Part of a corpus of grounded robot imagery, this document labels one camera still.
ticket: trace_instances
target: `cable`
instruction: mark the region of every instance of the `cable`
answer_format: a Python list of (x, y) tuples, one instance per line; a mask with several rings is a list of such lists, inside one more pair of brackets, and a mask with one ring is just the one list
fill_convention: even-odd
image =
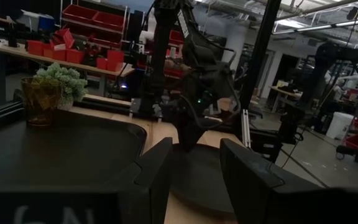
[(357, 22), (357, 19), (354, 20), (354, 24), (353, 24), (353, 27), (352, 27), (352, 31), (351, 31), (351, 34), (349, 35), (349, 38), (347, 39), (347, 42), (346, 42), (346, 46), (347, 47), (349, 45), (349, 42), (351, 41), (351, 37), (353, 35), (353, 32), (354, 32), (354, 28), (356, 26), (356, 22)]
[[(154, 1), (153, 4), (150, 6), (149, 10), (147, 11), (146, 16), (144, 17), (141, 30), (144, 29), (144, 27), (145, 27), (145, 25), (146, 25), (146, 20), (147, 20), (147, 18), (149, 17), (150, 12), (151, 12), (151, 10), (152, 10), (153, 7), (154, 7), (154, 4), (155, 4), (155, 1)], [(133, 53), (133, 51), (134, 51), (134, 47), (136, 46), (137, 42), (133, 41), (133, 42), (131, 42), (131, 43), (132, 43), (133, 45), (131, 46), (131, 49), (129, 50), (129, 58), (132, 56), (132, 53)], [(119, 75), (116, 76), (116, 79), (115, 79), (115, 81), (114, 81), (114, 83), (113, 83), (113, 85), (112, 85), (112, 88), (115, 88), (115, 87), (116, 87), (116, 85), (117, 85), (117, 83), (118, 83), (118, 79), (121, 78), (122, 73), (124, 72), (124, 70), (125, 70), (125, 68), (126, 68), (127, 66), (128, 66), (128, 62), (125, 63), (125, 65), (124, 65), (123, 68), (121, 69), (121, 72), (119, 73)]]
[(328, 185), (326, 185), (322, 180), (320, 180), (317, 176), (315, 176), (314, 174), (312, 174), (308, 169), (306, 169), (302, 164), (300, 164), (296, 159), (294, 159), (290, 154), (288, 154), (286, 151), (281, 150), (285, 155), (288, 156), (288, 158), (291, 158), (292, 161), (298, 165), (299, 167), (301, 167), (307, 174), (309, 174), (314, 180), (317, 180), (317, 182), (319, 182), (324, 188), (329, 188)]
[(210, 41), (208, 38), (206, 38), (199, 30), (198, 30), (198, 27), (196, 26), (195, 23), (192, 23), (193, 24), (193, 27), (195, 28), (195, 30), (197, 30), (198, 34), (204, 39), (206, 40), (208, 43), (210, 43), (211, 45), (217, 47), (217, 48), (220, 48), (220, 49), (223, 49), (223, 50), (228, 50), (230, 52), (233, 52), (233, 56), (231, 57), (230, 61), (228, 62), (229, 65), (231, 65), (231, 63), (233, 62), (234, 58), (236, 57), (237, 55), (237, 52), (233, 49), (228, 49), (228, 48), (225, 48), (225, 47), (222, 47), (220, 46), (219, 44), (215, 44), (214, 42)]
[(299, 6), (302, 5), (303, 1), (304, 1), (304, 0), (302, 0), (301, 3), (299, 3), (299, 5), (296, 6), (296, 8), (299, 8)]
[(299, 143), (300, 141), (303, 141), (303, 140), (304, 140), (304, 138), (303, 138), (303, 133), (306, 131), (307, 128), (308, 128), (308, 127), (305, 126), (305, 128), (303, 128), (303, 130), (302, 130), (302, 133), (297, 133), (297, 134), (300, 135), (300, 137), (297, 139), (296, 144), (293, 146), (293, 148), (292, 148), (292, 150), (291, 150), (289, 156), (287, 157), (286, 161), (285, 161), (284, 164), (281, 166), (281, 168), (283, 168), (283, 167), (287, 164), (288, 160), (290, 160), (290, 157), (292, 156), (293, 152), (295, 151), (295, 148), (297, 147), (298, 143)]
[(234, 95), (234, 98), (236, 99), (237, 109), (236, 109), (235, 112), (233, 112), (233, 114), (231, 114), (231, 115), (230, 115), (228, 118), (226, 118), (224, 121), (222, 121), (221, 123), (212, 125), (212, 126), (206, 127), (206, 126), (201, 125), (200, 119), (199, 119), (198, 116), (197, 116), (197, 112), (196, 112), (196, 110), (194, 109), (193, 105), (191, 104), (190, 100), (189, 100), (188, 98), (186, 98), (185, 96), (183, 96), (182, 94), (180, 95), (180, 98), (184, 99), (184, 100), (186, 101), (186, 103), (188, 104), (188, 106), (189, 106), (191, 112), (193, 113), (193, 116), (194, 116), (194, 118), (195, 118), (195, 121), (196, 121), (196, 124), (197, 124), (198, 127), (202, 128), (202, 129), (206, 129), (206, 130), (213, 129), (213, 128), (217, 128), (217, 127), (219, 127), (220, 125), (222, 125), (222, 124), (226, 123), (227, 121), (229, 121), (230, 119), (232, 119), (232, 118), (233, 118), (235, 115), (237, 115), (238, 113), (240, 113), (240, 111), (241, 111), (241, 102), (240, 102), (240, 99), (239, 99), (239, 97), (238, 97), (236, 91), (234, 90), (233, 86), (230, 85), (230, 79), (229, 79), (229, 77), (227, 77), (227, 82), (228, 82), (228, 84), (229, 84), (229, 86), (230, 86), (230, 89), (231, 89), (233, 95)]

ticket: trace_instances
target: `black pole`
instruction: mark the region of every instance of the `black pole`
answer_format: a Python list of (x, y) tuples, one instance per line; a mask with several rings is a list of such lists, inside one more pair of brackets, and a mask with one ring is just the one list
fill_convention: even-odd
[(247, 72), (247, 76), (240, 81), (243, 83), (242, 91), (240, 94), (242, 109), (246, 110), (249, 107), (262, 62), (266, 54), (267, 45), (269, 44), (270, 36), (272, 34), (277, 12), (280, 8), (280, 3), (281, 0), (268, 0), (267, 2), (264, 18), (259, 28), (254, 51), (252, 52), (252, 56), (249, 61), (250, 66)]

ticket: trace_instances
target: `desk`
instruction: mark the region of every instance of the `desk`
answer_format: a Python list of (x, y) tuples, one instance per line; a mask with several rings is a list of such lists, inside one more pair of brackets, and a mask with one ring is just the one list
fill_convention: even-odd
[[(144, 147), (144, 153), (152, 146), (156, 145), (165, 137), (172, 137), (173, 143), (178, 143), (178, 134), (170, 123), (163, 123), (157, 121), (147, 121), (143, 119), (131, 118), (121, 114), (113, 114), (104, 111), (89, 110), (85, 108), (73, 107), (71, 112), (88, 114), (91, 116), (99, 116), (102, 118), (113, 119), (117, 121), (124, 121), (141, 126), (147, 131), (147, 140)], [(241, 142), (232, 134), (220, 133), (217, 131), (207, 131), (198, 141), (201, 144), (207, 144), (214, 147), (219, 147), (220, 140), (228, 138), (232, 141), (241, 144)], [(167, 212), (165, 215), (166, 224), (235, 224), (237, 222), (223, 220), (220, 218), (210, 217), (196, 210), (190, 208), (185, 203), (177, 199), (173, 194), (169, 195)]]
[[(14, 55), (14, 56), (18, 56), (18, 57), (23, 57), (23, 58), (28, 58), (28, 59), (38, 60), (38, 61), (43, 61), (43, 62), (50, 62), (50, 63), (58, 62), (60, 65), (63, 65), (66, 67), (71, 67), (71, 68), (86, 71), (86, 72), (98, 73), (98, 74), (100, 74), (99, 94), (101, 96), (104, 96), (104, 92), (105, 92), (106, 84), (107, 84), (107, 76), (108, 75), (118, 76), (121, 71), (120, 70), (118, 72), (112, 72), (112, 71), (95, 68), (95, 67), (92, 67), (89, 65), (64, 62), (64, 61), (59, 61), (59, 60), (55, 60), (55, 59), (48, 58), (48, 57), (32, 55), (25, 51), (23, 44), (19, 44), (19, 47), (17, 47), (17, 48), (2, 45), (2, 46), (0, 46), (0, 103), (4, 103), (6, 101), (6, 83), (5, 83), (6, 68), (5, 68), (4, 54)], [(133, 68), (126, 68), (123, 71), (121, 76), (124, 77), (124, 76), (132, 73), (133, 71), (134, 71)]]
[(274, 101), (274, 105), (273, 105), (273, 109), (272, 109), (273, 113), (276, 113), (278, 104), (279, 104), (279, 102), (281, 101), (282, 98), (286, 99), (288, 96), (291, 96), (291, 97), (294, 97), (296, 99), (300, 99), (301, 96), (302, 96), (302, 94), (300, 94), (300, 93), (290, 93), (290, 92), (287, 92), (287, 91), (280, 90), (277, 86), (270, 86), (269, 88), (271, 88), (272, 90), (278, 92), (278, 95), (276, 97), (276, 100)]

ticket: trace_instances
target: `potted plant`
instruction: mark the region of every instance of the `potted plant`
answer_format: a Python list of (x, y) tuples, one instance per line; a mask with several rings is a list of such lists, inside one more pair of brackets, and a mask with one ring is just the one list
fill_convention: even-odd
[(27, 124), (49, 126), (62, 96), (61, 83), (56, 79), (22, 78), (23, 105)]
[(62, 84), (62, 97), (60, 98), (58, 108), (69, 110), (74, 101), (81, 101), (87, 89), (87, 80), (80, 78), (80, 73), (72, 68), (62, 68), (58, 63), (53, 63), (48, 69), (40, 69), (34, 78), (56, 79)]

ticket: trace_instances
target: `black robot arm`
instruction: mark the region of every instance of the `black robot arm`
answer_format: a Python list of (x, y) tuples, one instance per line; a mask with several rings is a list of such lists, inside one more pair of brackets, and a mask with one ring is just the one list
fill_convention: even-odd
[[(232, 116), (239, 112), (240, 103), (232, 87), (233, 72), (230, 70), (235, 51), (214, 44), (200, 33), (189, 0), (156, 0), (154, 9), (157, 26), (152, 69), (143, 91), (140, 110), (153, 113), (154, 105), (158, 104), (162, 108), (164, 118), (170, 117), (176, 127), (179, 142), (190, 150), (206, 130), (221, 124), (204, 119), (203, 113), (211, 104), (220, 98), (234, 95), (238, 107)], [(191, 70), (178, 82), (180, 95), (172, 96), (169, 103), (162, 103), (161, 96), (165, 89), (165, 55), (170, 31), (176, 21), (184, 38), (183, 62), (191, 67)], [(217, 49), (232, 51), (231, 61), (218, 60), (214, 54)]]
[(347, 47), (339, 47), (333, 44), (323, 44), (316, 52), (316, 67), (312, 73), (309, 88), (303, 92), (300, 99), (302, 104), (310, 104), (313, 100), (314, 86), (324, 78), (327, 70), (335, 63), (336, 60), (346, 60), (353, 64), (354, 69), (358, 73), (358, 49), (350, 49)]
[(287, 114), (282, 117), (282, 125), (279, 135), (283, 142), (293, 144), (294, 135), (298, 128), (298, 123), (305, 115), (305, 110), (310, 107), (313, 101), (315, 87), (322, 82), (327, 70), (336, 60), (347, 60), (352, 62), (354, 69), (358, 73), (358, 49), (340, 47), (330, 43), (321, 45), (315, 55), (315, 68), (309, 80), (309, 86), (304, 90), (302, 97), (297, 105), (289, 108)]

